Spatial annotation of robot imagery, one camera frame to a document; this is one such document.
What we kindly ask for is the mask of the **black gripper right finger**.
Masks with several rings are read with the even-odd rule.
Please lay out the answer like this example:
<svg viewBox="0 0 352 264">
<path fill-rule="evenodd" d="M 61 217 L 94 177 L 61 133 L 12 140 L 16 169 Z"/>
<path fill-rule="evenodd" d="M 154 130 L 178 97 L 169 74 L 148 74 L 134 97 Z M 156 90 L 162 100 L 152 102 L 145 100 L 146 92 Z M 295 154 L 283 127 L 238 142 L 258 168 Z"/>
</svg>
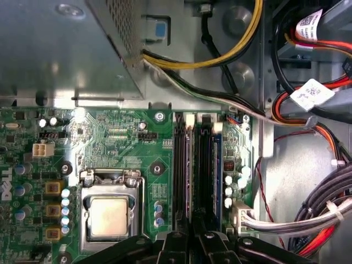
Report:
<svg viewBox="0 0 352 264">
<path fill-rule="evenodd" d="M 191 221 L 203 263 L 314 263 L 253 236 L 231 241 L 223 233 L 208 230 L 215 223 L 212 214 L 195 211 Z"/>
</svg>

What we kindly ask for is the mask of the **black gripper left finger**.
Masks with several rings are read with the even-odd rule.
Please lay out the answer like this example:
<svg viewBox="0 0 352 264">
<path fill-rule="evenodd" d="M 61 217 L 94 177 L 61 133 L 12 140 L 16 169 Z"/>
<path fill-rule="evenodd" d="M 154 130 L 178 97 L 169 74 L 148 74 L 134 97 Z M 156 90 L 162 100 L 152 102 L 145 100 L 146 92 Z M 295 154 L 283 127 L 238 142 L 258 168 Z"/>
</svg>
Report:
<svg viewBox="0 0 352 264">
<path fill-rule="evenodd" d="M 132 236 L 78 263 L 187 263 L 188 221 L 185 212 L 173 217 L 175 230 L 154 242 L 142 235 Z"/>
</svg>

